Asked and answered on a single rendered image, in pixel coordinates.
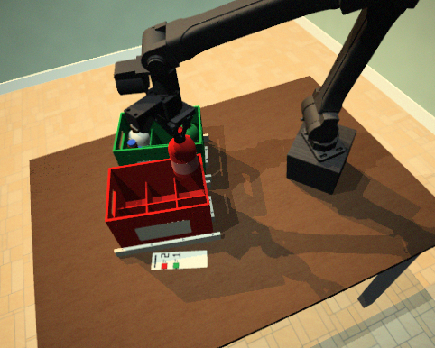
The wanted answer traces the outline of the white paper pick list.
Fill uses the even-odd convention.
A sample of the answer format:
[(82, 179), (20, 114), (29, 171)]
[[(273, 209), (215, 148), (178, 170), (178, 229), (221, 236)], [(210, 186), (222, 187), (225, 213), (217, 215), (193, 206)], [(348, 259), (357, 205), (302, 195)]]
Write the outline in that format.
[(207, 268), (207, 251), (153, 253), (152, 270)]

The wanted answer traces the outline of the red crate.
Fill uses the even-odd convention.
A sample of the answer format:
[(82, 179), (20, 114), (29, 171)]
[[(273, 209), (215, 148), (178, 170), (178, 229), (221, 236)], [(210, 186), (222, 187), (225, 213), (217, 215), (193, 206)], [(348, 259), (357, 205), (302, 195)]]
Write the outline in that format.
[(205, 174), (180, 178), (171, 159), (108, 168), (105, 222), (121, 248), (212, 234)]

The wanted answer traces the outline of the white bottle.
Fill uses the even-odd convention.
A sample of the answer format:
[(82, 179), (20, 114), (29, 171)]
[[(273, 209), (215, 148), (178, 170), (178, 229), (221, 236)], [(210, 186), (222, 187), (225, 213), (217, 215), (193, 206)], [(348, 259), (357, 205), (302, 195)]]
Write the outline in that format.
[(149, 133), (137, 132), (131, 127), (131, 131), (128, 134), (128, 140), (134, 139), (138, 146), (150, 146), (150, 136)]

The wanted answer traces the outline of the green bottle crate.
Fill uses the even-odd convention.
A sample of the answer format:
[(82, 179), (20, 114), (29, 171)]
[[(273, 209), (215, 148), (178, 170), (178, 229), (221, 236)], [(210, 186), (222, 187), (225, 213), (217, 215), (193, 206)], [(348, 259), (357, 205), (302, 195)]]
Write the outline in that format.
[[(195, 115), (193, 115), (191, 123), (196, 125), (199, 131), (199, 142), (195, 142), (195, 145), (196, 145), (197, 154), (201, 154), (204, 174), (206, 175), (205, 146), (204, 146), (202, 123)], [(122, 139), (121, 149), (119, 149), (122, 130), (123, 130), (123, 139)], [(119, 167), (124, 165), (131, 165), (131, 164), (143, 163), (143, 162), (154, 161), (154, 160), (165, 160), (170, 158), (168, 152), (168, 146), (173, 136), (171, 137), (155, 121), (153, 122), (153, 125), (151, 126), (148, 132), (151, 138), (150, 146), (141, 146), (143, 148), (128, 149), (127, 138), (130, 130), (131, 130), (131, 126), (126, 120), (125, 113), (124, 112), (120, 113), (118, 126), (116, 130), (116, 138), (115, 138), (115, 143), (113, 148), (113, 153), (116, 157), (116, 161)]]

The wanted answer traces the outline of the blue bottle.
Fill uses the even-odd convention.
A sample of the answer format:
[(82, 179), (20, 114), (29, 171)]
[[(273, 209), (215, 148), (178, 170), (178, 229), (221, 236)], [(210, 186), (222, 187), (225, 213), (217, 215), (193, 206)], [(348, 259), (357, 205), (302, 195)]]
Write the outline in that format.
[(138, 145), (137, 145), (137, 142), (136, 142), (134, 139), (129, 140), (127, 143), (128, 143), (127, 145), (128, 145), (128, 148), (129, 148), (129, 149), (133, 149), (133, 148), (143, 148), (143, 147), (141, 147), (141, 146), (138, 146)]

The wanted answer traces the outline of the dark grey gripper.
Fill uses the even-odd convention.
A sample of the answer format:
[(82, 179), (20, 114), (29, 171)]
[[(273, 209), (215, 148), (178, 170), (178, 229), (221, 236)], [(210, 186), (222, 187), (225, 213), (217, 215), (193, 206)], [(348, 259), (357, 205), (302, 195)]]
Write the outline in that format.
[[(195, 107), (189, 105), (181, 100), (180, 94), (180, 86), (175, 91), (175, 93), (171, 94), (171, 96), (177, 95), (180, 113), (172, 118), (170, 121), (164, 119), (163, 117), (157, 115), (155, 118), (155, 122), (161, 126), (171, 137), (174, 135), (179, 142), (183, 141), (185, 138), (185, 134), (190, 125), (190, 122), (193, 118), (193, 115), (196, 114)], [(179, 127), (182, 127), (181, 136), (179, 135)]]

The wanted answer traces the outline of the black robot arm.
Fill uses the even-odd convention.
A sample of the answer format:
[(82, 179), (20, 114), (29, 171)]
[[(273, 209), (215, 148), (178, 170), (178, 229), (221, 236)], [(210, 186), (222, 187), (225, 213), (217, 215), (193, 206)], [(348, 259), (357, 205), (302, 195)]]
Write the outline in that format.
[(317, 162), (337, 157), (345, 151), (338, 139), (338, 113), (349, 91), (394, 22), (419, 1), (235, 0), (202, 14), (156, 24), (143, 32), (140, 56), (115, 64), (120, 96), (146, 94), (124, 110), (126, 120), (137, 132), (148, 133), (157, 115), (168, 121), (178, 115), (177, 95), (171, 96), (179, 88), (176, 68), (205, 50), (308, 14), (340, 8), (344, 15), (362, 9), (324, 83), (301, 103), (301, 121), (305, 119), (306, 124), (301, 136)]

